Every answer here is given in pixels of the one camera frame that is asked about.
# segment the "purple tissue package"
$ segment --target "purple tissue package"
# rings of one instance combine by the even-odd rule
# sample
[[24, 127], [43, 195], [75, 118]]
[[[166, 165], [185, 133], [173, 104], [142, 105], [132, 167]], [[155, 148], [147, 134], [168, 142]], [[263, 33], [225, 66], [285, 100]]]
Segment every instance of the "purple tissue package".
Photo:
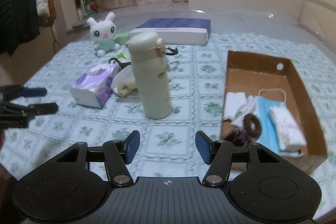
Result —
[[78, 105], [103, 107], [112, 95], [111, 83], [119, 72], [117, 64], [96, 64], [72, 85], [70, 92]]

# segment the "white towel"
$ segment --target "white towel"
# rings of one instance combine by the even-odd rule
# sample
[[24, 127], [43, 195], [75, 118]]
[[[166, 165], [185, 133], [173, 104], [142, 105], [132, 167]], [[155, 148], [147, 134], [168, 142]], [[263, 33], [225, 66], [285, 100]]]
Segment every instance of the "white towel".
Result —
[[303, 133], [286, 106], [271, 107], [268, 115], [275, 126], [280, 150], [295, 152], [307, 145]]
[[236, 127], [244, 127], [244, 117], [249, 113], [254, 113], [257, 108], [257, 97], [250, 95], [246, 102], [241, 105], [233, 119], [231, 120], [231, 125]]
[[223, 121], [233, 120], [241, 105], [246, 104], [244, 92], [228, 92], [225, 97]]

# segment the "black jacket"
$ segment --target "black jacket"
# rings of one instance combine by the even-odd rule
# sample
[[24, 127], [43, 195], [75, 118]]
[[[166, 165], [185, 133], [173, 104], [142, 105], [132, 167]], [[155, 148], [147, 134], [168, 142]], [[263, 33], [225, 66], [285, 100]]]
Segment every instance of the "black jacket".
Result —
[[33, 40], [40, 34], [36, 0], [11, 0], [20, 43]]
[[0, 0], [0, 53], [14, 53], [20, 44], [11, 0]]

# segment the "blue face mask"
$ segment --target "blue face mask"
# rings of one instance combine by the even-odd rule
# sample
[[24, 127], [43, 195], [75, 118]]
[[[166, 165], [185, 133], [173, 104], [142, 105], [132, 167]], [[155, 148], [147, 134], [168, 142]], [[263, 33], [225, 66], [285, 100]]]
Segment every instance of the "blue face mask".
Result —
[[258, 96], [257, 108], [262, 129], [260, 138], [257, 140], [257, 142], [261, 143], [263, 146], [266, 146], [268, 149], [277, 154], [280, 153], [278, 136], [275, 131], [275, 127], [268, 115], [268, 110], [270, 107], [282, 105], [284, 105], [284, 102], [272, 101], [262, 96]]

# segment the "floral bedsheet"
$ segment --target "floral bedsheet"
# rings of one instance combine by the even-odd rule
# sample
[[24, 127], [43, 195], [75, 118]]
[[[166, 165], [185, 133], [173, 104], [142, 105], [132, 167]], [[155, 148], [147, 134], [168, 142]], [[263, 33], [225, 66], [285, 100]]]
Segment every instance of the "floral bedsheet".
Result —
[[[56, 102], [59, 111], [39, 116], [27, 129], [10, 129], [0, 151], [0, 163], [17, 179], [78, 141], [90, 146], [111, 139], [125, 139], [138, 130], [141, 144], [132, 164], [132, 176], [199, 176], [207, 170], [194, 136], [203, 130], [213, 140], [221, 131], [227, 51], [250, 51], [290, 58], [311, 96], [328, 144], [328, 159], [312, 175], [323, 191], [315, 215], [319, 218], [336, 207], [336, 66], [315, 46], [248, 34], [211, 34], [206, 46], [178, 46], [169, 57], [169, 84], [173, 112], [161, 120], [145, 117], [137, 94], [112, 95], [102, 109], [77, 105], [70, 86], [92, 64], [107, 62], [126, 51], [122, 46], [103, 58], [95, 56], [91, 41], [67, 45], [26, 84], [44, 86], [48, 95], [19, 98], [19, 104]], [[106, 179], [103, 164], [91, 170]]]

